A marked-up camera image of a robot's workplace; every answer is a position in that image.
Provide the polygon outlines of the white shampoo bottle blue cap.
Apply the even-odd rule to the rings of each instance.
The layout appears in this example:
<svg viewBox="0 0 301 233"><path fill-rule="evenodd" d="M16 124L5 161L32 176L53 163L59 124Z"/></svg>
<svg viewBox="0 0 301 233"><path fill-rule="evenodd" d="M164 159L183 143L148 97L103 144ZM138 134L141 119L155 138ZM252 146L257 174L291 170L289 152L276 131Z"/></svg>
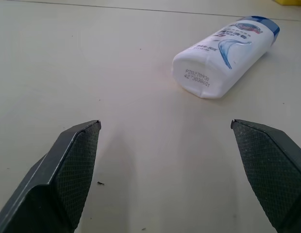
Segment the white shampoo bottle blue cap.
<svg viewBox="0 0 301 233"><path fill-rule="evenodd" d="M172 76L199 98L219 99L269 50L279 32L271 19L243 17L177 54Z"/></svg>

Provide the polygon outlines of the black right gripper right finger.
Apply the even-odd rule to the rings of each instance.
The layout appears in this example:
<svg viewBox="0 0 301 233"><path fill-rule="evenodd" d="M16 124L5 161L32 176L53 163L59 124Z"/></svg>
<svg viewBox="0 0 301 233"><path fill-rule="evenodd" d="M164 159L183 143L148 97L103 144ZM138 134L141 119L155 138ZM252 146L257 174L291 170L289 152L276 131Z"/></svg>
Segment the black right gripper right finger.
<svg viewBox="0 0 301 233"><path fill-rule="evenodd" d="M231 122L247 179L277 233L301 233L301 148L283 131Z"/></svg>

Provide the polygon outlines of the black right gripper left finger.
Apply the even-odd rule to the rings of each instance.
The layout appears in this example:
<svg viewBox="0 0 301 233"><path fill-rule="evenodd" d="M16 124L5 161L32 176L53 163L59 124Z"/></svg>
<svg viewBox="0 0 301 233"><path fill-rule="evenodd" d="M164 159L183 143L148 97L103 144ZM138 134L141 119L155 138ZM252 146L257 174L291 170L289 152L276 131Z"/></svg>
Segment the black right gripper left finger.
<svg viewBox="0 0 301 233"><path fill-rule="evenodd" d="M101 122L63 131L0 211L0 233L74 233L91 186Z"/></svg>

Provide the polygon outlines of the yellow object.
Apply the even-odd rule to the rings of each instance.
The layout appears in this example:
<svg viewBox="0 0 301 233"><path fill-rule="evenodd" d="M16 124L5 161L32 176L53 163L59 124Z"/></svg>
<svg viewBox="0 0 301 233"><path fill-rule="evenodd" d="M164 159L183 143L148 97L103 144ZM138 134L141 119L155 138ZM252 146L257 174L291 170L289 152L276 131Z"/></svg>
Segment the yellow object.
<svg viewBox="0 0 301 233"><path fill-rule="evenodd" d="M301 0L274 0L280 5L285 6L301 6Z"/></svg>

